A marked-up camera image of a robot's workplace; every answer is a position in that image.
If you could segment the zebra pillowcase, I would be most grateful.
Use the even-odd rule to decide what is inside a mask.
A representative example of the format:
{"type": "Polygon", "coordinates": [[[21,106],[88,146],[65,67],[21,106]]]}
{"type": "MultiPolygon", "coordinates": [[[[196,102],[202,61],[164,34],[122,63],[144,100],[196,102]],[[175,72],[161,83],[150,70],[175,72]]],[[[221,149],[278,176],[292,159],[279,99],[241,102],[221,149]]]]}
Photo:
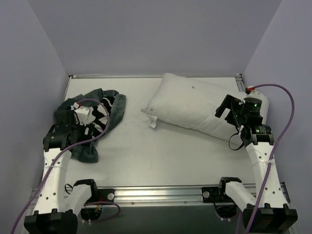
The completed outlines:
{"type": "MultiPolygon", "coordinates": [[[[74,103],[84,100],[82,106],[91,111],[89,122],[95,125],[93,137],[99,136],[109,123],[106,133],[109,133],[122,121],[126,110],[126,95],[116,90],[94,89],[86,94],[80,94],[65,100],[58,108],[58,111],[74,110],[74,103]]],[[[83,163],[97,163],[98,152],[96,141],[89,145],[79,145],[71,150],[71,158],[83,163]]]]}

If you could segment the white pillow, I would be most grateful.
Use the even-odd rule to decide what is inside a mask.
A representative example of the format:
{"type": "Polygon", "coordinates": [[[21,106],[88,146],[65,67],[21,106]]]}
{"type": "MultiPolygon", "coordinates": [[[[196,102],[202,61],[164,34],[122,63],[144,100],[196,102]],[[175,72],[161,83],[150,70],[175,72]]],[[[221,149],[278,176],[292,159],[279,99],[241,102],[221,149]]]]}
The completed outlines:
{"type": "MultiPolygon", "coordinates": [[[[165,73],[157,91],[141,111],[152,117],[152,127],[156,126],[157,120],[161,120],[230,141],[232,145],[241,145],[242,140],[236,135],[235,127],[225,120],[229,111],[224,111],[221,118],[215,117],[215,111],[226,95],[238,99],[247,97],[244,92],[217,84],[165,73]]],[[[265,124],[269,99],[261,93],[260,100],[260,114],[265,124]]]]}

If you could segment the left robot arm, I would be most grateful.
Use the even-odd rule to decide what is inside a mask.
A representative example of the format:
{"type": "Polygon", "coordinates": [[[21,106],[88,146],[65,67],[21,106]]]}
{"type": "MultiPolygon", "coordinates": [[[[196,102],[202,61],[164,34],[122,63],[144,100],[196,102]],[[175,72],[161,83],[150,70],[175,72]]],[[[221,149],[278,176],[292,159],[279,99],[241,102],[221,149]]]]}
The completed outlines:
{"type": "Polygon", "coordinates": [[[92,179],[78,181],[71,194],[64,195],[71,149],[79,142],[89,144],[93,136],[95,126],[90,116],[87,107],[55,113],[56,123],[43,139],[44,169],[39,197],[33,214],[24,219],[24,227],[30,234],[75,234],[83,205],[98,200],[92,179]]]}

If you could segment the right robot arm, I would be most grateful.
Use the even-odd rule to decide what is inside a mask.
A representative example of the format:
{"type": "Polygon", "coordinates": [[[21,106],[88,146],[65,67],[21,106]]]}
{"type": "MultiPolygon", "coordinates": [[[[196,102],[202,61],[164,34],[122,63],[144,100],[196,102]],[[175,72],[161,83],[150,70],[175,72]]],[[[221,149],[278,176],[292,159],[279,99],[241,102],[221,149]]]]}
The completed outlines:
{"type": "Polygon", "coordinates": [[[298,215],[283,194],[273,152],[277,143],[271,127],[262,123],[261,105],[262,101],[254,97],[239,100],[226,95],[217,108],[216,117],[221,117],[225,109],[230,110],[225,120],[237,129],[249,155],[256,195],[248,192],[237,177],[222,177],[216,195],[222,201],[231,199],[241,210],[247,233],[283,234],[298,215]]]}

